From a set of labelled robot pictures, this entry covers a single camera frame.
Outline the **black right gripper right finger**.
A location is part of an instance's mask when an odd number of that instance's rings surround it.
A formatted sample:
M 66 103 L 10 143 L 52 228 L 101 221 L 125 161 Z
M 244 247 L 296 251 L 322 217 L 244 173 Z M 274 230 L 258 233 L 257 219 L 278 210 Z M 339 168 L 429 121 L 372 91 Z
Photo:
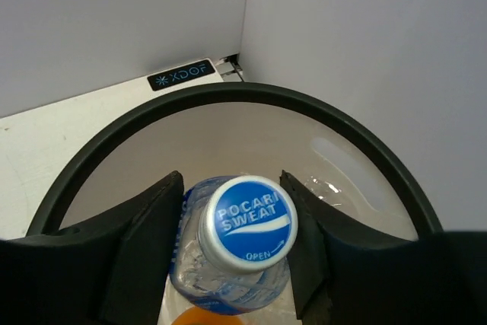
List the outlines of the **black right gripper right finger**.
M 288 254 L 304 324 L 484 324 L 486 235 L 447 231 L 407 241 L 368 227 L 283 172 L 298 212 Z

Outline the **blue label Pocari bottle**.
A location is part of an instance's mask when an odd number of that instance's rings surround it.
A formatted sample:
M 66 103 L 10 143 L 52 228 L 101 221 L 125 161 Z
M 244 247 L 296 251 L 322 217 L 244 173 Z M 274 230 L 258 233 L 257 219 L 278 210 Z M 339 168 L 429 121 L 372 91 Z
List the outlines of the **blue label Pocari bottle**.
M 183 196 L 171 284 L 216 314 L 264 308 L 288 284 L 286 256 L 297 233 L 295 205 L 276 182 L 256 175 L 203 180 Z

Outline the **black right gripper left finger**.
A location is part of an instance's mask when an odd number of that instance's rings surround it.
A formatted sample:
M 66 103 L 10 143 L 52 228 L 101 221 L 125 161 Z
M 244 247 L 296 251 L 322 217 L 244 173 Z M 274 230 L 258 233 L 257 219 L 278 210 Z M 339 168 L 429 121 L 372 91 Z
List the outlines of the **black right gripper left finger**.
M 155 324 L 183 202 L 176 171 L 51 234 L 1 242 L 3 324 Z

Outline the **orange juice bottle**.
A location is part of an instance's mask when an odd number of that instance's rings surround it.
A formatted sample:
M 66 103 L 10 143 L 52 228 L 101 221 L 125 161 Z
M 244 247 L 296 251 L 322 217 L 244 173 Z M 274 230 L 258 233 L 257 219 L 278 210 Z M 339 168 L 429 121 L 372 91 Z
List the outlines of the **orange juice bottle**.
M 172 325 L 243 325 L 237 316 L 216 314 L 199 307 L 191 307 L 178 316 Z

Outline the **clear bottle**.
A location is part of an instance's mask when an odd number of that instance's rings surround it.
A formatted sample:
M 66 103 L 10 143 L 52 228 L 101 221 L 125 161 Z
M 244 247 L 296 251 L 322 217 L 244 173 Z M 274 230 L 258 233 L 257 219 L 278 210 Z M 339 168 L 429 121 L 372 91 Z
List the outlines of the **clear bottle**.
M 308 178 L 304 185 L 320 200 L 339 209 L 353 206 L 350 198 L 334 184 L 317 177 Z

